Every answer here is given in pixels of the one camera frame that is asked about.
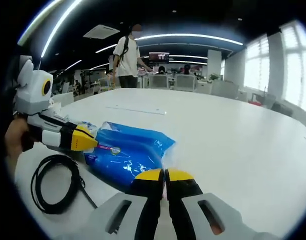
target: black pants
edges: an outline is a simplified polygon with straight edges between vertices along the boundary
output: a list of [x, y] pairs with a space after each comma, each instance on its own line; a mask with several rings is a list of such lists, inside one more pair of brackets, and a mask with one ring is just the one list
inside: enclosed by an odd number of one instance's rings
[[121, 83], [121, 88], [123, 89], [135, 89], [137, 88], [137, 77], [132, 75], [129, 76], [119, 76], [119, 82]]

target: desk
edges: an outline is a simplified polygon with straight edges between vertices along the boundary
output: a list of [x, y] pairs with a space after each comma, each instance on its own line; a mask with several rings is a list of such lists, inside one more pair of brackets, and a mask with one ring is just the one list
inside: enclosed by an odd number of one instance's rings
[[[108, 108], [116, 105], [122, 109]], [[166, 114], [124, 110], [132, 108]], [[165, 133], [176, 141], [171, 165], [192, 174], [204, 193], [237, 209], [256, 231], [283, 237], [306, 212], [306, 127], [293, 118], [223, 97], [134, 88], [87, 97], [63, 107], [62, 113], [97, 126], [110, 121]], [[62, 215], [45, 215], [34, 205], [33, 172], [55, 153], [36, 143], [20, 156], [15, 172], [25, 205], [51, 237], [76, 230], [92, 212], [81, 192]], [[79, 165], [97, 205], [117, 193]], [[69, 183], [65, 169], [49, 172], [41, 188], [45, 200], [60, 200]]]

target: air vent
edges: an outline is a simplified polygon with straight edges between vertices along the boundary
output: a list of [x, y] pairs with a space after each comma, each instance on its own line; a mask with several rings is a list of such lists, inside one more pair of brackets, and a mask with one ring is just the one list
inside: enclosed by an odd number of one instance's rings
[[116, 33], [118, 33], [119, 30], [107, 27], [104, 25], [97, 25], [94, 27], [91, 31], [89, 31], [87, 34], [85, 34], [83, 37], [85, 38], [92, 38], [92, 39], [105, 39], [109, 36], [112, 36]]

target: white shirt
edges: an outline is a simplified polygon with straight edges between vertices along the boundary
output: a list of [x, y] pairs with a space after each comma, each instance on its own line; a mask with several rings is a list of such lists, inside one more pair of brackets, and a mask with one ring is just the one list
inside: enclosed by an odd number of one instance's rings
[[[119, 41], [113, 54], [121, 56], [124, 49], [126, 37], [122, 37]], [[117, 75], [118, 76], [133, 76], [137, 77], [137, 58], [140, 57], [139, 49], [135, 40], [129, 38], [128, 51], [124, 54], [124, 58], [120, 60]]]

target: backpack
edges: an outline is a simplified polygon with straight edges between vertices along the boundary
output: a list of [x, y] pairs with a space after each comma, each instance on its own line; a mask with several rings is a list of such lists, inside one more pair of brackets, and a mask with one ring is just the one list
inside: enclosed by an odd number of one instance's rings
[[120, 61], [124, 59], [124, 55], [125, 55], [125, 54], [127, 53], [127, 51], [128, 51], [128, 42], [129, 42], [129, 38], [128, 38], [128, 36], [125, 36], [125, 42], [124, 42], [123, 52], [122, 52], [121, 56], [119, 56], [119, 58], [118, 58], [116, 67], [118, 67]]

